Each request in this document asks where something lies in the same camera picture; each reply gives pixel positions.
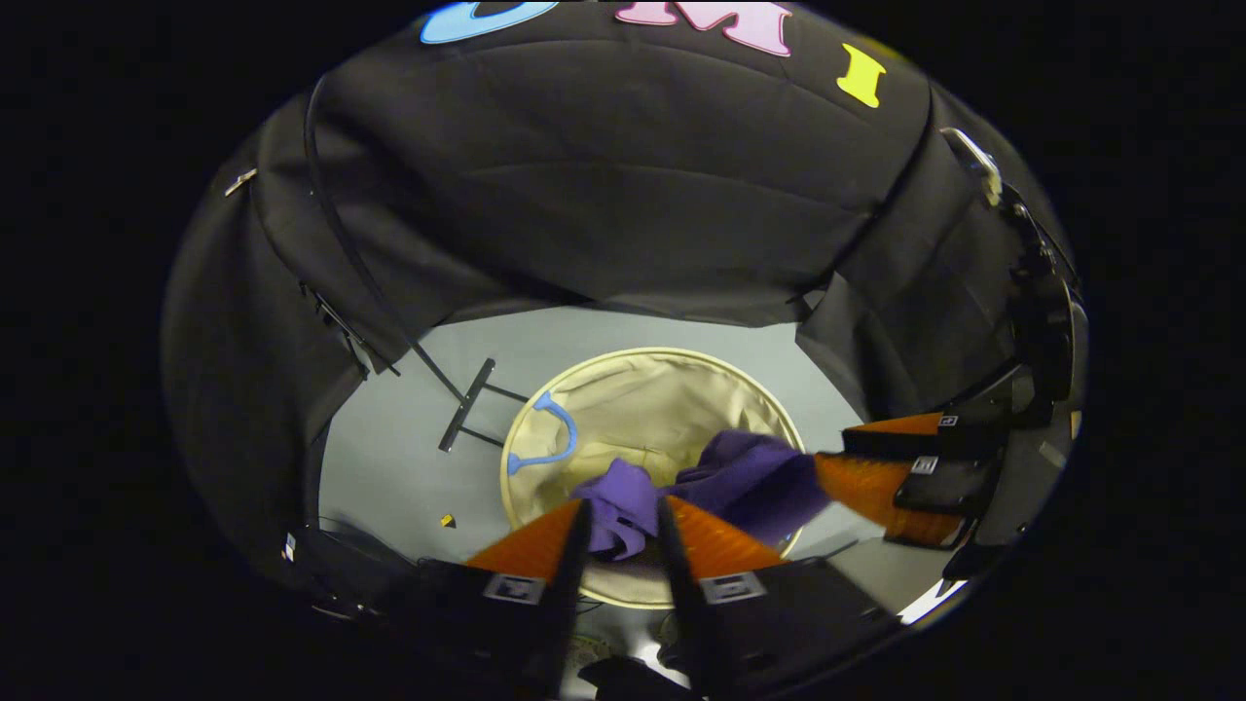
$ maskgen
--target laundry basket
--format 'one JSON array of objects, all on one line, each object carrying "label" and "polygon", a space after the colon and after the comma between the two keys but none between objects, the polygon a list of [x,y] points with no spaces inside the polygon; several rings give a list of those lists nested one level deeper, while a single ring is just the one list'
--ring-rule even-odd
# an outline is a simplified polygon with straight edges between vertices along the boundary
[{"label": "laundry basket", "polygon": [[[655,487],[695,466],[721,431],[775,436],[804,451],[791,417],[735,367],[692,350],[633,347],[592,359],[549,381],[520,411],[502,447],[502,504],[521,528],[604,474],[616,458]],[[797,529],[780,543],[786,555]],[[672,608],[657,548],[617,563],[591,560],[581,590],[633,609]]]}]

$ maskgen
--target metal rod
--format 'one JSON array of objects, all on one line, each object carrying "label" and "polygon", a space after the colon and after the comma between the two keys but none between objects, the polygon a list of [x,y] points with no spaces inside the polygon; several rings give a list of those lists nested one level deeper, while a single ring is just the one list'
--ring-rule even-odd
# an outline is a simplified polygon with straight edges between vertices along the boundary
[{"label": "metal rod", "polygon": [[467,420],[467,413],[471,412],[471,408],[476,405],[476,398],[480,397],[480,391],[485,387],[485,382],[488,381],[488,374],[493,372],[493,366],[496,365],[497,364],[495,364],[492,359],[488,359],[485,361],[485,365],[480,367],[480,372],[476,374],[476,380],[471,381],[471,387],[467,388],[467,396],[459,403],[459,411],[455,412],[454,418],[450,420],[450,426],[446,427],[446,433],[441,437],[441,445],[437,446],[442,453],[449,453],[450,448],[455,445],[459,430],[462,428],[464,421]]},{"label": "metal rod", "polygon": [[234,183],[231,184],[226,189],[226,197],[229,197],[231,194],[233,194],[234,191],[237,191],[239,187],[242,187],[244,182],[247,182],[248,179],[255,177],[255,173],[258,173],[258,172],[259,172],[258,169],[252,168],[252,169],[242,173],[240,176],[238,176],[238,179],[235,179]]},{"label": "metal rod", "polygon": [[511,392],[510,390],[502,390],[501,387],[495,387],[495,386],[492,386],[492,385],[490,385],[487,382],[485,383],[485,390],[487,390],[490,392],[496,392],[498,395],[505,395],[506,397],[510,397],[511,400],[515,400],[516,402],[523,402],[525,405],[528,403],[528,398],[527,397],[525,397],[522,395],[517,395],[515,392]]},{"label": "metal rod", "polygon": [[420,345],[419,342],[412,342],[411,347],[415,349],[415,355],[419,356],[421,361],[424,361],[424,365],[429,366],[429,370],[432,371],[432,375],[437,376],[437,380],[441,381],[441,385],[446,386],[446,390],[449,390],[450,393],[455,396],[455,400],[457,400],[460,403],[467,401],[467,398],[464,397],[461,392],[459,392],[459,388],[455,387],[455,383],[450,382],[450,379],[446,377],[446,374],[441,372],[441,369],[439,369],[437,365],[432,362],[432,359],[429,356],[427,352],[425,352],[422,345]]},{"label": "metal rod", "polygon": [[491,436],[485,436],[483,433],[475,432],[475,431],[472,431],[472,430],[470,430],[467,427],[460,427],[459,431],[466,433],[467,436],[478,438],[478,440],[483,441],[485,443],[492,443],[493,446],[497,446],[498,448],[501,448],[502,446],[505,446],[501,441],[498,441],[498,440],[496,440],[496,438],[493,438]]},{"label": "metal rod", "polygon": [[846,544],[844,544],[844,545],[841,545],[841,547],[836,548],[835,550],[831,550],[831,552],[830,552],[830,553],[827,553],[826,555],[822,555],[822,558],[824,558],[824,559],[826,559],[826,560],[829,560],[829,559],[831,559],[831,558],[834,558],[834,557],[839,555],[840,553],[842,553],[842,552],[847,550],[849,548],[852,548],[852,547],[854,547],[854,545],[856,545],[857,543],[858,543],[857,540],[854,540],[852,543],[846,543]]}]

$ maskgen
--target black bracket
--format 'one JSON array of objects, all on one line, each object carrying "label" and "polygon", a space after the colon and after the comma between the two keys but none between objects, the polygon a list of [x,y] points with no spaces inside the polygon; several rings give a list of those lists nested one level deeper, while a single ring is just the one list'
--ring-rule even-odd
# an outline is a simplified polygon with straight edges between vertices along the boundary
[{"label": "black bracket", "polygon": [[467,393],[464,395],[462,402],[459,403],[459,410],[455,412],[455,416],[450,420],[450,426],[446,427],[446,433],[441,436],[441,443],[437,446],[437,449],[449,453],[450,449],[454,448],[455,440],[459,437],[460,432],[466,433],[472,438],[483,441],[485,443],[491,443],[493,446],[497,446],[498,448],[503,446],[501,441],[491,436],[485,436],[483,433],[472,431],[464,426],[464,422],[467,421],[467,415],[470,415],[472,407],[476,406],[476,400],[480,398],[480,393],[482,391],[487,390],[490,392],[501,395],[503,397],[510,397],[516,402],[527,403],[528,401],[527,397],[517,395],[508,390],[502,390],[501,387],[495,387],[488,383],[488,376],[493,372],[495,367],[497,367],[497,364],[493,362],[492,359],[486,360],[485,365],[480,367],[480,372],[476,374],[476,380],[471,381],[471,387],[467,388]]},{"label": "black bracket", "polygon": [[[1063,250],[1039,233],[1020,194],[1003,192],[1006,219],[1022,238],[1022,255],[1008,270],[1008,315],[1017,345],[1017,361],[1030,369],[1034,400],[1014,418],[1014,426],[1040,428],[1052,422],[1052,407],[1068,400],[1073,386],[1073,300],[1055,253]],[[1069,274],[1073,266],[1068,264]]]},{"label": "black bracket", "polygon": [[[338,324],[338,327],[341,330],[341,335],[343,335],[343,337],[346,341],[346,350],[349,350],[351,360],[355,361],[355,367],[359,369],[359,375],[366,382],[368,381],[368,376],[369,376],[368,366],[365,366],[364,362],[359,360],[359,355],[360,354],[364,354],[365,356],[368,354],[375,355],[376,354],[376,349],[373,347],[371,345],[369,345],[369,342],[366,340],[364,340],[364,336],[360,335],[359,331],[356,331],[350,325],[350,322],[346,321],[346,319],[341,318],[341,314],[339,314],[333,308],[333,305],[329,304],[329,301],[325,300],[325,298],[320,295],[319,291],[309,288],[305,281],[299,280],[299,294],[302,294],[303,296],[307,296],[308,291],[312,293],[312,299],[315,301],[315,314],[318,316],[320,316],[320,319],[324,321],[324,324],[325,325]],[[359,345],[359,350],[355,350],[355,345]],[[401,375],[402,375],[402,374],[397,372],[397,369],[395,369],[392,366],[392,364],[390,364],[390,369],[389,370],[395,376],[401,377]]]},{"label": "black bracket", "polygon": [[844,452],[882,461],[917,461],[937,456],[943,461],[987,461],[998,457],[1008,440],[1013,397],[1023,369],[1013,371],[982,395],[943,412],[936,435],[844,431]]},{"label": "black bracket", "polygon": [[986,510],[998,474],[999,463],[993,459],[921,457],[913,461],[892,503],[913,512],[978,517]]}]

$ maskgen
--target light blue floor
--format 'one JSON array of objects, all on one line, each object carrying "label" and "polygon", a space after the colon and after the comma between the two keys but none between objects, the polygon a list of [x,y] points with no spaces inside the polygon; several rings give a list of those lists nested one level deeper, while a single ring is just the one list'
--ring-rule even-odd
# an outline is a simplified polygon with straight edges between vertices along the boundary
[{"label": "light blue floor", "polygon": [[[791,416],[806,451],[837,452],[840,431],[861,422],[796,346],[795,334],[795,324],[740,327],[563,306],[437,326],[422,344],[460,391],[486,359],[493,359],[490,383],[523,396],[612,350],[698,350],[769,390]],[[501,449],[460,435],[450,453],[437,451],[459,402],[414,354],[397,369],[401,377],[371,376],[334,418],[320,514],[354,523],[412,559],[467,559],[510,532],[500,492]],[[465,426],[505,440],[520,407],[485,392]],[[454,515],[457,528],[441,527],[445,514]],[[832,563],[898,611],[938,581],[948,555],[886,544],[881,535],[881,528],[832,504],[805,527],[789,557],[826,554],[856,542]],[[653,634],[664,615],[606,605],[581,616],[579,630],[643,659],[657,650]],[[573,680],[564,695],[592,699],[592,690]]]}]

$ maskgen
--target purple towel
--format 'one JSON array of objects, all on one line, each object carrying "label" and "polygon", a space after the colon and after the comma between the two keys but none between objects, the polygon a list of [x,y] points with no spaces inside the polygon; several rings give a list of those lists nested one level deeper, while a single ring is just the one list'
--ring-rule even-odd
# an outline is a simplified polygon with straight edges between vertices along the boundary
[{"label": "purple towel", "polygon": [[593,504],[593,530],[588,552],[602,553],[623,547],[616,560],[644,550],[644,537],[658,535],[658,491],[642,468],[616,458],[606,474],[583,482],[572,499]]},{"label": "purple towel", "polygon": [[643,469],[616,459],[609,471],[572,493],[593,502],[589,552],[622,547],[616,560],[644,549],[657,535],[657,499],[674,496],[748,533],[766,545],[809,523],[830,504],[817,484],[814,457],[769,437],[724,431],[701,452],[700,462],[655,489]]}]

